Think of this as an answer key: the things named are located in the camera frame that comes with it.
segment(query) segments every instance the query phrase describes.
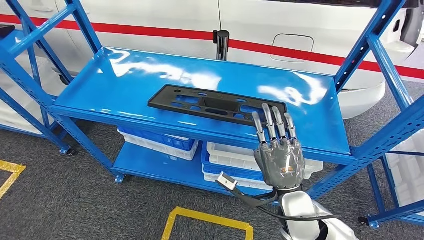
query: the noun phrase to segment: robot finger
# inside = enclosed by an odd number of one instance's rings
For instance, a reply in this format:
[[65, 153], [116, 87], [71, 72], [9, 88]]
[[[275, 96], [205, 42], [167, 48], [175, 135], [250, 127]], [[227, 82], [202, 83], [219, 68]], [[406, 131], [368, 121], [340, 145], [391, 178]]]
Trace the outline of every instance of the robot finger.
[[265, 138], [265, 132], [264, 132], [264, 129], [262, 128], [262, 122], [261, 122], [261, 118], [259, 117], [259, 114], [254, 111], [252, 112], [252, 117], [253, 117], [254, 125], [256, 126], [256, 135], [257, 135], [257, 138], [259, 139], [259, 142], [261, 144], [266, 143], [267, 139]]
[[287, 138], [286, 136], [286, 128], [284, 127], [283, 118], [281, 117], [280, 110], [278, 107], [273, 106], [272, 111], [274, 112], [275, 120], [276, 120], [276, 126], [278, 129], [278, 134], [280, 139]]
[[274, 126], [273, 115], [271, 114], [270, 106], [262, 103], [262, 109], [265, 113], [266, 126], [268, 127], [268, 134], [271, 141], [277, 139], [276, 127]]
[[290, 116], [288, 112], [284, 113], [284, 117], [287, 120], [287, 128], [288, 132], [290, 133], [290, 139], [296, 139], [296, 130], [295, 130], [295, 124], [293, 123], [293, 118]]

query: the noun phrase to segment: shelf caster wheel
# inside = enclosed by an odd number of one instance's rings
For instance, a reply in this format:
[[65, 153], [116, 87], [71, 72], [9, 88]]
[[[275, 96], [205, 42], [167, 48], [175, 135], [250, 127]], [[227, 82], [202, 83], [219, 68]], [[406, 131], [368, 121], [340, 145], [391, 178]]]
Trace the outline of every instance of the shelf caster wheel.
[[119, 173], [118, 175], [116, 175], [115, 177], [115, 183], [117, 184], [121, 184], [124, 181], [125, 175]]
[[61, 149], [60, 150], [60, 154], [68, 155], [68, 156], [75, 156], [75, 155], [77, 155], [77, 153], [78, 152], [75, 149], [73, 149], [73, 148]]
[[66, 155], [68, 156], [75, 156], [78, 152], [75, 149], [69, 148], [69, 150], [66, 152]]
[[364, 226], [369, 226], [368, 223], [368, 218], [364, 217], [364, 216], [360, 216], [358, 217], [358, 222]]

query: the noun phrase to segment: blue shelving unit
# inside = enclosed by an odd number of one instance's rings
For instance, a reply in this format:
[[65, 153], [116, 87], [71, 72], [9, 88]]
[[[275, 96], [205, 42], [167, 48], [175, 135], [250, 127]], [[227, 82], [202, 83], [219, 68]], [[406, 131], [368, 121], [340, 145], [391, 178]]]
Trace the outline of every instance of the blue shelving unit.
[[[421, 152], [402, 152], [402, 153], [410, 154], [410, 155], [418, 155], [418, 156], [423, 155], [423, 153]], [[411, 224], [424, 226], [424, 216], [418, 215], [419, 213], [424, 212], [424, 200], [421, 200], [409, 205], [400, 206], [398, 197], [395, 191], [395, 181], [392, 176], [392, 171], [389, 168], [388, 160], [385, 155], [383, 155], [380, 158], [380, 160], [382, 162], [384, 173], [388, 181], [388, 187], [390, 190], [394, 208], [390, 210], [386, 209], [383, 196], [380, 192], [380, 187], [374, 172], [373, 165], [370, 164], [368, 165], [367, 170], [368, 170], [369, 180], [371, 182], [372, 191], [374, 192], [374, 198], [377, 205], [378, 214], [375, 214], [375, 215], [368, 214], [366, 216], [366, 221], [373, 228], [379, 228], [381, 223], [390, 221], [390, 220], [400, 220], [400, 221], [408, 222]]]
[[[29, 29], [24, 26], [22, 30], [14, 30], [8, 36], [3, 39], [0, 39], [0, 47], [4, 49], [11, 49], [16, 44], [20, 43], [25, 37], [29, 34]], [[31, 46], [27, 49], [28, 58], [31, 64], [32, 74], [34, 76], [34, 81], [41, 86], [40, 74], [37, 66], [36, 56], [34, 52], [34, 48]], [[60, 147], [61, 153], [67, 153], [69, 150], [69, 146], [62, 142], [62, 138], [66, 135], [65, 131], [60, 132], [58, 135], [53, 133], [53, 130], [58, 126], [58, 123], [54, 121], [53, 123], [49, 122], [49, 117], [47, 110], [40, 107], [42, 122], [36, 119], [31, 113], [29, 113], [24, 107], [19, 105], [10, 95], [7, 94], [3, 89], [0, 88], [0, 99], [8, 104], [15, 112], [17, 112], [20, 116], [22, 116], [26, 121], [28, 121], [31, 125], [33, 125], [37, 130], [41, 132], [41, 134], [37, 134], [34, 132], [22, 130], [15, 127], [10, 127], [6, 125], [0, 124], [0, 129], [12, 131], [15, 133], [26, 134], [34, 137], [44, 138], [52, 141], [58, 147]]]
[[[197, 88], [199, 93], [207, 89], [285, 102], [298, 126], [297, 136], [303, 145], [304, 156], [338, 164], [309, 189], [308, 193], [314, 199], [423, 128], [424, 97], [411, 101], [379, 40], [404, 0], [381, 1], [335, 76], [103, 47], [79, 0], [65, 0], [67, 7], [39, 28], [31, 23], [16, 0], [6, 2], [28, 25], [31, 33], [11, 48], [0, 48], [0, 67], [48, 109], [49, 114], [108, 169], [118, 183], [129, 174], [223, 193], [216, 183], [202, 181], [201, 167], [196, 159], [189, 163], [173, 162], [160, 153], [125, 143], [119, 157], [112, 163], [71, 118], [236, 147], [255, 149], [258, 146], [254, 127], [148, 107], [148, 100], [166, 84]], [[54, 100], [13, 59], [37, 43], [67, 76], [66, 69], [43, 35], [69, 15], [73, 15], [77, 21], [94, 57]], [[369, 51], [374, 53], [402, 112], [362, 146], [351, 148], [340, 112], [338, 93]]]

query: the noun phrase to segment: black plastic panel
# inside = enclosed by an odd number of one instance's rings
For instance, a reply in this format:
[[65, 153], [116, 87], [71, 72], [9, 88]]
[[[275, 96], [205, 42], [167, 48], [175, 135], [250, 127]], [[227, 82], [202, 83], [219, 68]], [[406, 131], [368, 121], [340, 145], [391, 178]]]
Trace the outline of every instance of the black plastic panel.
[[262, 104], [287, 112], [286, 104], [254, 97], [199, 88], [165, 85], [149, 101], [148, 106], [182, 114], [200, 116], [230, 123], [254, 126], [252, 112], [258, 112], [266, 125]]
[[0, 39], [7, 37], [11, 32], [15, 30], [14, 25], [1, 25], [0, 24]]

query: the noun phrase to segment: white car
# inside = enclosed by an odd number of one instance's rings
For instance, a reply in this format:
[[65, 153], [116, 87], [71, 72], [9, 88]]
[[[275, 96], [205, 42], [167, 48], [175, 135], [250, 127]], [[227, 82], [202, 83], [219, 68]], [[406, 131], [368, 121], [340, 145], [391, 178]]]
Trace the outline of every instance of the white car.
[[[65, 7], [64, 0], [19, 2], [38, 22]], [[231, 40], [346, 57], [374, 15], [376, 6], [372, 4], [376, 1], [313, 2], [83, 0], [82, 4], [104, 46], [215, 59], [217, 46], [211, 40], [190, 39], [193, 38], [190, 31], [183, 31], [187, 36], [178, 37], [162, 37], [161, 33], [191, 30], [206, 32], [207, 35], [214, 30], [227, 30]], [[406, 7], [409, 8], [399, 11], [381, 37], [395, 65], [402, 64], [421, 43], [422, 1], [407, 1]], [[5, 1], [0, 2], [0, 23], [14, 23], [11, 15], [13, 12]], [[46, 38], [66, 68], [76, 75], [93, 54], [82, 33], [71, 25], [55, 28]], [[228, 61], [332, 75], [339, 69], [337, 64], [340, 63], [305, 61], [272, 53], [272, 50], [260, 53], [230, 48]], [[369, 54], [365, 60], [375, 62], [373, 54]], [[377, 104], [385, 94], [384, 81], [380, 72], [357, 70], [338, 96], [343, 118], [358, 116]]]

